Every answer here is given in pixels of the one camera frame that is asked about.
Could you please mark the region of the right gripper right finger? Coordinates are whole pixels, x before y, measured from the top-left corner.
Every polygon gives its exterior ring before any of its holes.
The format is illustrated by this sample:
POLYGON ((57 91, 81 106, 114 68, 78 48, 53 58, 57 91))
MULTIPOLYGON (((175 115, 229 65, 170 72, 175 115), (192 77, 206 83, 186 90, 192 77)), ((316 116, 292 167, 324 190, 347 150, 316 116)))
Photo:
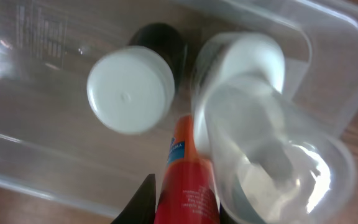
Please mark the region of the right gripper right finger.
POLYGON ((230 215, 225 211, 222 204, 219 206, 219 221, 220 224, 237 224, 235 220, 233 220, 230 215))

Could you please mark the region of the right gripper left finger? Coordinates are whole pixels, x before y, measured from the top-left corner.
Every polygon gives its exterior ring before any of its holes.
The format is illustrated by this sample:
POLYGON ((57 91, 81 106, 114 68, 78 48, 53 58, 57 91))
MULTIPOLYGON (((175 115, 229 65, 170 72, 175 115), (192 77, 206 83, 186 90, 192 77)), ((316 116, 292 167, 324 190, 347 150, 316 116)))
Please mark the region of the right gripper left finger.
POLYGON ((156 197, 155 174, 149 174, 111 224, 153 224, 156 197))

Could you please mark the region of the orange tube white cap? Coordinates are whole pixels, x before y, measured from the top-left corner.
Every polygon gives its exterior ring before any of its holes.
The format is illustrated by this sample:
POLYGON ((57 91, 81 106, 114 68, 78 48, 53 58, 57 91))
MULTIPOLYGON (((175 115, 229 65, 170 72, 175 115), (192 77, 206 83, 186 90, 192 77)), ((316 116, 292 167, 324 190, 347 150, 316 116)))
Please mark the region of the orange tube white cap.
POLYGON ((220 223, 211 165, 196 151, 190 115, 176 123, 154 223, 220 223))

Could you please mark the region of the white spray bottle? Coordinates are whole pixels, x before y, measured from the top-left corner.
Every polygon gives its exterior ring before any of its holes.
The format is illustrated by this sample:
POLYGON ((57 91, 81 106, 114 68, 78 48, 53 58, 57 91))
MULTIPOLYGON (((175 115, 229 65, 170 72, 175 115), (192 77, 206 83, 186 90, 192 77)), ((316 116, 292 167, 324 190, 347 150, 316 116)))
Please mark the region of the white spray bottle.
POLYGON ((196 150, 235 223, 322 223, 352 197, 348 148, 283 96, 285 58, 271 37, 223 32, 191 77, 196 150))

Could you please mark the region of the dark bottle white cap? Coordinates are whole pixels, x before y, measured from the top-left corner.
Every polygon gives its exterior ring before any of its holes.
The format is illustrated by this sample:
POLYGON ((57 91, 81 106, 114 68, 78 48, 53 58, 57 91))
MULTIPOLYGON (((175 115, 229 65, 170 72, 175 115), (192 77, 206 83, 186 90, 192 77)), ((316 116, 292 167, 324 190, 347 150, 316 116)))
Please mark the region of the dark bottle white cap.
POLYGON ((140 28, 128 44, 101 57, 89 72, 86 93, 95 116, 121 134, 140 134, 170 110, 183 78, 188 46, 165 23, 140 28))

